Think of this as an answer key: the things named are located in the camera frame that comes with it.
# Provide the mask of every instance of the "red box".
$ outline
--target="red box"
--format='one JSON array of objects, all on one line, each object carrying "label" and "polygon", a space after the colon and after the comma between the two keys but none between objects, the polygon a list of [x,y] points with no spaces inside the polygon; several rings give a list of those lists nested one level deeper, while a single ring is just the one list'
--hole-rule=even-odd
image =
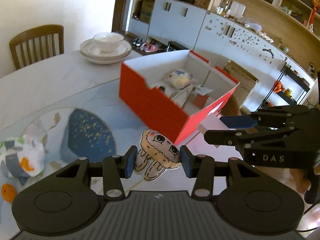
[{"label": "red box", "polygon": [[[178,69],[193,74],[197,84],[213,89],[203,109],[192,104],[196,97],[194,92],[182,109],[155,87],[165,74]],[[150,129],[178,145],[208,114],[218,112],[225,105],[238,84],[229,74],[211,67],[208,60],[193,51],[179,50],[123,62],[119,97]]]}]

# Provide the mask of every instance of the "chair backrest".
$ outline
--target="chair backrest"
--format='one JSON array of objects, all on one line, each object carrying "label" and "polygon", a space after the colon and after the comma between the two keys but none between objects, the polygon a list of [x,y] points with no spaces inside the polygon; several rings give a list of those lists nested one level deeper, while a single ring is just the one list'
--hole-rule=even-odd
[{"label": "chair backrest", "polygon": [[63,54],[63,26],[43,25],[24,31],[10,41],[10,50],[17,70]]}]

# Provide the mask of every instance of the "white cup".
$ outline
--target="white cup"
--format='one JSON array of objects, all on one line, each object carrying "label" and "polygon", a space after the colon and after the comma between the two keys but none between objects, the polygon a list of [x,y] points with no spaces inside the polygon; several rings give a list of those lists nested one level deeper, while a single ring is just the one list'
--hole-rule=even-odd
[{"label": "white cup", "polygon": [[124,36],[119,33],[98,33],[93,36],[94,42],[103,52],[113,52]]}]

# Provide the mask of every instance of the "white plate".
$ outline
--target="white plate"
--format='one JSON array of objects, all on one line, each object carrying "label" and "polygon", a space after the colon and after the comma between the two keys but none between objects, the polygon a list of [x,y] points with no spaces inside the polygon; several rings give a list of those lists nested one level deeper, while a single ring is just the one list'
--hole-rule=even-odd
[{"label": "white plate", "polygon": [[82,55],[99,60],[118,59],[125,57],[132,50],[131,44],[125,40],[119,42],[118,47],[110,53],[102,52],[93,39],[84,41],[80,45]]},{"label": "white plate", "polygon": [[113,63],[117,63],[119,61],[123,61],[123,58],[115,58],[115,59],[94,59],[90,57],[85,57],[88,61],[95,63],[95,64],[100,64],[100,65],[110,65]]}]

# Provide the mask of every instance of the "screw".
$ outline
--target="screw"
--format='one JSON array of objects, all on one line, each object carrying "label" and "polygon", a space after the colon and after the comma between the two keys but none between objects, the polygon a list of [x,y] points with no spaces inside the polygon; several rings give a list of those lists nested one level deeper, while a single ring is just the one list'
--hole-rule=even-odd
[{"label": "screw", "polygon": [[207,197],[210,195],[210,191],[207,189],[204,189],[204,188],[200,188],[200,189],[195,190],[195,195],[197,197]]},{"label": "screw", "polygon": [[110,189],[107,191],[108,197],[120,197],[122,195],[122,191],[119,189]]}]

